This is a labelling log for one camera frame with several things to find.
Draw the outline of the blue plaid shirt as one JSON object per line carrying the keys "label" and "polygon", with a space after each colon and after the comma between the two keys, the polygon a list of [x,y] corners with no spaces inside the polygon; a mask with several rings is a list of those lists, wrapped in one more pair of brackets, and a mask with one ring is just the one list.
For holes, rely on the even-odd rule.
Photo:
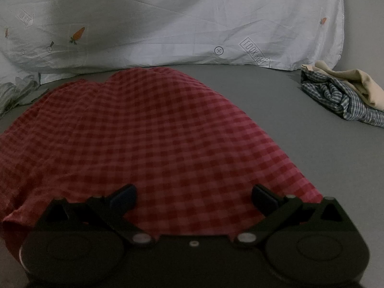
{"label": "blue plaid shirt", "polygon": [[341,80],[303,69],[301,89],[320,105],[347,121],[359,121],[383,128],[383,111],[365,104],[358,94]]}

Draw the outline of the red checkered cloth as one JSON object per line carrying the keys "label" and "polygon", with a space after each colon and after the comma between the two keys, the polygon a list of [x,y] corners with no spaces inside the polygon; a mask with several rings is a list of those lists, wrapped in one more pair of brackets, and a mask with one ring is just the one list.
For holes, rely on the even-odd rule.
{"label": "red checkered cloth", "polygon": [[248,115],[180,71],[133,68],[41,97],[1,134],[1,237],[14,257],[49,202],[132,183],[127,219],[162,234],[234,235],[262,219],[253,185],[322,195]]}

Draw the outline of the beige folded garment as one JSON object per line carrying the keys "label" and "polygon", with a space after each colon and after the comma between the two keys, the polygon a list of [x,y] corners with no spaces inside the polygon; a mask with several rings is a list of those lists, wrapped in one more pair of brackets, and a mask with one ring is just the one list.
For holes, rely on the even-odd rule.
{"label": "beige folded garment", "polygon": [[354,90],[365,104],[383,111],[384,91],[366,72],[359,69],[334,71],[322,60],[316,61],[315,65],[303,64],[302,68],[342,81]]}

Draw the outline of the white carrot-print bedsheet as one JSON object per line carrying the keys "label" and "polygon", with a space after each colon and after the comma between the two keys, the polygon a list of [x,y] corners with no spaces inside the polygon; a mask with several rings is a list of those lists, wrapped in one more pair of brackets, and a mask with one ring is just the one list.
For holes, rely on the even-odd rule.
{"label": "white carrot-print bedsheet", "polygon": [[344,0],[1,0],[1,81],[134,66],[335,66]]}

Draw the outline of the grey crumpled garment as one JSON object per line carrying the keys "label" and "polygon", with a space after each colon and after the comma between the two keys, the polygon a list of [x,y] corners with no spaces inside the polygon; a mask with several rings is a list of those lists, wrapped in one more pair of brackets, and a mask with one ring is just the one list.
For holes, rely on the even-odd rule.
{"label": "grey crumpled garment", "polygon": [[16,77],[15,83],[1,83],[1,117],[40,87],[40,74]]}

